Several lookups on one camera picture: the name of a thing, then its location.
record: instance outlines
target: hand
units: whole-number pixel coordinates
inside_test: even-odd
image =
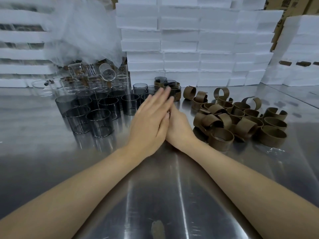
[[[160,88],[154,96],[149,95],[142,103],[131,123],[127,144],[129,153],[145,159],[155,153],[165,141],[169,125],[168,110],[174,98],[168,96],[170,88]]]
[[[197,140],[192,128],[188,123],[185,113],[180,112],[173,104],[170,109],[169,127],[166,134],[166,141],[178,150],[184,152],[194,140]]]

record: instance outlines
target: forearm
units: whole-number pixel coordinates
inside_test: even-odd
[[[105,195],[142,159],[118,149],[0,221],[1,238],[70,239]]]
[[[316,206],[200,140],[182,151],[207,171],[263,238],[319,238]]]

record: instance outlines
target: person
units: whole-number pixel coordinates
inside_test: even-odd
[[[71,239],[98,203],[167,140],[200,164],[265,239],[319,238],[319,208],[194,135],[170,88],[138,109],[126,146],[0,221],[1,239]]]

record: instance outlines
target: person's left hand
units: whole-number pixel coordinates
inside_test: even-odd
[[[126,148],[134,156],[145,159],[157,151],[165,141],[169,113],[174,98],[168,96],[170,88],[160,88],[154,96],[149,95],[142,103],[131,123]]]

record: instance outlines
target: stainless steel surface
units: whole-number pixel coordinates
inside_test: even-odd
[[[213,87],[197,90],[213,99]],[[229,90],[235,101],[260,97],[262,112],[287,111],[288,138],[280,150],[249,141],[225,153],[319,207],[319,110],[263,84]],[[175,105],[192,125],[190,102]],[[121,147],[133,119],[115,120],[106,138],[74,135],[54,100],[27,88],[0,88],[0,114],[0,218]],[[105,197],[75,238],[153,238],[156,221],[166,238],[260,238],[209,175],[167,143]]]
[[[309,105],[319,108],[319,85],[314,86],[286,86],[270,85],[270,87],[281,91],[289,96],[301,100]]]

